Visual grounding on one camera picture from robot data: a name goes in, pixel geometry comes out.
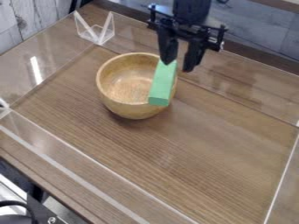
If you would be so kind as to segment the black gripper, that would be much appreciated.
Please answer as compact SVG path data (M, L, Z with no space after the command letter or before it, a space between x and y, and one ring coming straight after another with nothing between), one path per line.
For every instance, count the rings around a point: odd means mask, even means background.
M224 46L228 27L211 16L211 0L172 0L171 6L151 3L147 8L148 26L156 30L166 65L176 60L179 40L190 42L182 68L190 73L202 63L206 50L218 52Z

